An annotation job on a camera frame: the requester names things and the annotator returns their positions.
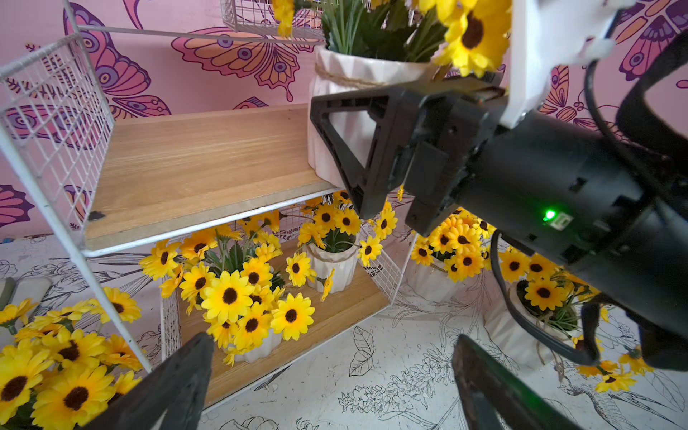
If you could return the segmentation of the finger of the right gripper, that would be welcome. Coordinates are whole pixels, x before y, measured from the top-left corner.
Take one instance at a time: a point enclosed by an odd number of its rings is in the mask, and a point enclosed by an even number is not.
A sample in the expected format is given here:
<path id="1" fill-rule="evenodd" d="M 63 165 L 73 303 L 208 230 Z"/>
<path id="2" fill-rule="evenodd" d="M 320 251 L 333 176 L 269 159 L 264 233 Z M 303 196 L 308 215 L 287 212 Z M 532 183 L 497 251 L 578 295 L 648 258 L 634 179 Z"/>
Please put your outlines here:
<path id="1" fill-rule="evenodd" d="M 316 96 L 310 121 L 363 220 L 380 213 L 408 175 L 417 150 L 419 94 L 382 88 Z"/>

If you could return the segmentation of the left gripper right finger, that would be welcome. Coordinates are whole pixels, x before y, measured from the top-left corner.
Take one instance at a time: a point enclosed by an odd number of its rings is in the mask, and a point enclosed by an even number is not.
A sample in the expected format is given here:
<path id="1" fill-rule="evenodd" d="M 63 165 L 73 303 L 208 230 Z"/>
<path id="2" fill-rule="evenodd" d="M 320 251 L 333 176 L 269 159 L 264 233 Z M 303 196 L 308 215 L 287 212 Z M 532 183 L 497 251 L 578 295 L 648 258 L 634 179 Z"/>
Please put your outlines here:
<path id="1" fill-rule="evenodd" d="M 453 374 L 469 429 L 577 429 L 579 426 L 461 334 Z"/>

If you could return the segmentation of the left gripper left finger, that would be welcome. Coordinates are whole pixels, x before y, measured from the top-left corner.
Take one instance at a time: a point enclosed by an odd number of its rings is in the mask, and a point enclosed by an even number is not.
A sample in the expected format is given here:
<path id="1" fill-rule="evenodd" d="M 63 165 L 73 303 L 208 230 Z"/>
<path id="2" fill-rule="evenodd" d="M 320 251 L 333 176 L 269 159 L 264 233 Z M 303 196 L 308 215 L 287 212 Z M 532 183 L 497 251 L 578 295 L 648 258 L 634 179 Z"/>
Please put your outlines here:
<path id="1" fill-rule="evenodd" d="M 211 378 L 214 343 L 198 333 L 87 429 L 196 429 Z"/>

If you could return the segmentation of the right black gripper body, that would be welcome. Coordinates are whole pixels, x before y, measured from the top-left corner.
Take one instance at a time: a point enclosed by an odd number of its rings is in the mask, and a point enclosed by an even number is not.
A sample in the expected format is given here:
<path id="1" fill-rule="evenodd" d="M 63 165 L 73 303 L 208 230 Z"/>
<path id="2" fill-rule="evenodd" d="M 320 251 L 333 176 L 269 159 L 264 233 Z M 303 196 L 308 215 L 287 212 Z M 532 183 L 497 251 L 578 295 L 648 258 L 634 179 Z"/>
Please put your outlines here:
<path id="1" fill-rule="evenodd" d="M 506 89 L 476 78 L 405 82 L 386 89 L 388 185 L 415 197 L 405 223 L 427 235 L 454 209 L 471 152 L 494 134 Z"/>

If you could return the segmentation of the sunflower pot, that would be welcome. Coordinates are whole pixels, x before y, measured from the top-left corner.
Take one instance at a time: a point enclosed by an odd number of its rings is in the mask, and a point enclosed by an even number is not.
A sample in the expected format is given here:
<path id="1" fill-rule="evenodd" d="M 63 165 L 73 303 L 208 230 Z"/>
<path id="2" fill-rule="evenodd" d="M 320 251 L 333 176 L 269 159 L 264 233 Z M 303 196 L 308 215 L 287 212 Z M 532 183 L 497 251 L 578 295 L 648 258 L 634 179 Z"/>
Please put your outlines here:
<path id="1" fill-rule="evenodd" d="M 1 308 L 1 427 L 78 429 L 139 383 L 143 364 L 127 341 L 77 324 L 111 322 L 96 298 L 33 315 L 27 298 Z"/>
<path id="2" fill-rule="evenodd" d="M 315 12 L 324 45 L 315 51 L 311 96 L 441 80 L 450 70 L 482 78 L 503 64 L 510 1 L 274 1 L 278 34 L 298 12 Z"/>
<path id="3" fill-rule="evenodd" d="M 299 292 L 319 281 L 311 259 L 301 251 L 284 256 L 265 227 L 220 226 L 164 240 L 140 265 L 161 282 L 162 297 L 178 296 L 188 314 L 201 313 L 228 366 L 271 341 L 299 340 L 314 323 L 313 302 Z"/>
<path id="4" fill-rule="evenodd" d="M 429 236 L 416 239 L 410 256 L 408 284 L 419 297 L 440 303 L 464 281 L 491 269 L 487 241 L 496 228 L 458 208 Z"/>
<path id="5" fill-rule="evenodd" d="M 344 190 L 304 202 L 297 218 L 297 250 L 286 260 L 288 281 L 307 285 L 326 298 L 353 283 L 362 268 L 390 300 L 400 283 L 400 269 L 383 250 L 396 229 L 398 217 L 391 202 L 380 213 L 363 220 Z"/>
<path id="6" fill-rule="evenodd" d="M 560 365 L 564 358 L 525 331 L 509 312 L 516 314 L 566 346 L 584 349 L 581 311 L 599 291 L 539 254 L 526 256 L 515 248 L 498 254 L 500 273 L 507 299 L 495 302 L 484 315 L 487 334 L 494 345 L 519 367 L 536 369 L 546 364 Z M 654 371 L 643 359 L 640 345 L 627 347 L 616 362 L 601 360 L 598 365 L 573 365 L 578 374 L 592 378 L 597 392 L 630 391 L 637 377 Z"/>

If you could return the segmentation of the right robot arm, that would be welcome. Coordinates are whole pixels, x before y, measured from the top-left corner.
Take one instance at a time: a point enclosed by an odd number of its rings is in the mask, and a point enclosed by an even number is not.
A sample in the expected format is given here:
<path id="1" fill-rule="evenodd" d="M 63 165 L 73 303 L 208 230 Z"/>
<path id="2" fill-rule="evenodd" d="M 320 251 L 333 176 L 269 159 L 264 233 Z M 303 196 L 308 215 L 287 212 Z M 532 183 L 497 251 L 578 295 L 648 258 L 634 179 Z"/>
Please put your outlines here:
<path id="1" fill-rule="evenodd" d="M 565 358 L 599 360 L 599 307 L 638 324 L 651 367 L 687 367 L 687 142 L 648 109 L 643 93 L 683 66 L 681 34 L 636 82 L 619 111 L 635 147 L 537 111 L 499 125 L 505 90 L 453 77 L 318 96 L 310 120 L 360 218 L 399 186 L 413 195 L 407 225 L 428 236 L 463 207 L 525 254 L 540 254 L 598 290 L 571 348 L 523 315 L 516 322 Z"/>

